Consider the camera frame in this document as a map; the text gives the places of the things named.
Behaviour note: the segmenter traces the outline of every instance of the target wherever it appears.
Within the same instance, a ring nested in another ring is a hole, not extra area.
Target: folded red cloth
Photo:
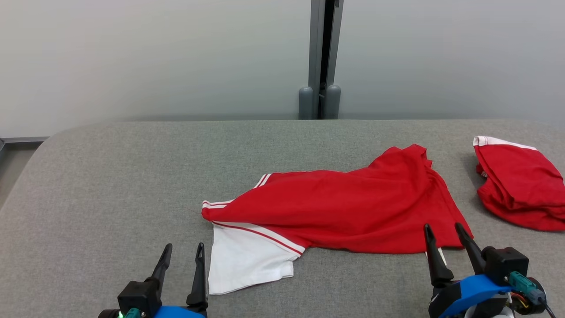
[[[536,148],[493,137],[473,140],[477,172],[486,177],[477,193],[498,217],[541,231],[565,230],[563,177]]]

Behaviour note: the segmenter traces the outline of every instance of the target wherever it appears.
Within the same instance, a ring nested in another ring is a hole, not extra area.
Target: gray partition foot
[[[341,88],[337,85],[330,85],[325,90],[324,119],[337,119],[340,112]]]
[[[298,118],[314,118],[314,90],[311,87],[303,87],[298,91]]]

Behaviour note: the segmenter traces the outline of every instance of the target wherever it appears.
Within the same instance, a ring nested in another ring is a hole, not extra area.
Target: red fabric
[[[424,224],[438,247],[458,247],[460,222],[471,233],[426,149],[392,147],[369,167],[342,173],[274,173],[221,209],[202,209],[209,221],[265,227],[302,247],[367,253],[424,252]]]
[[[477,172],[486,172],[477,193],[498,217],[542,231],[565,230],[563,177],[539,151],[516,145],[475,146]]]

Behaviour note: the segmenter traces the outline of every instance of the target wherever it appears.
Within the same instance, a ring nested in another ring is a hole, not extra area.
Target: floor
[[[41,143],[6,144],[0,152],[0,209]]]

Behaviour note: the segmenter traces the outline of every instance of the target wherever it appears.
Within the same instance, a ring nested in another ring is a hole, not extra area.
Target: white fabric
[[[211,295],[292,277],[300,254],[244,229],[214,224],[208,286]]]
[[[534,148],[532,146],[526,146],[526,145],[522,145],[522,144],[511,143],[510,141],[506,141],[506,140],[502,140],[502,139],[494,138],[494,137],[476,136],[475,138],[473,138],[473,146],[482,147],[482,146],[486,146],[486,145],[512,145],[512,146],[516,146],[516,147],[520,147],[520,148],[537,150],[536,148]]]

